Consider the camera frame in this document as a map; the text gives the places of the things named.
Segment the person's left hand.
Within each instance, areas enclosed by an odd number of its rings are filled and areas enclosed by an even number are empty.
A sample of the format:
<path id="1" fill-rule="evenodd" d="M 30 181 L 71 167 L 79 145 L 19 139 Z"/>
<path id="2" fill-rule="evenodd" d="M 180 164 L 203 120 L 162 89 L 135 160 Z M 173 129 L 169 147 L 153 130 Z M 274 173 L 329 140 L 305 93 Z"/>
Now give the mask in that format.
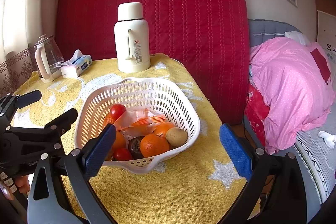
<path id="1" fill-rule="evenodd" d="M 30 183 L 28 176 L 16 177 L 14 179 L 14 183 L 21 194 L 27 194 L 30 191 Z M 13 192 L 3 181 L 1 181 L 1 191 L 7 200 L 14 199 Z"/>

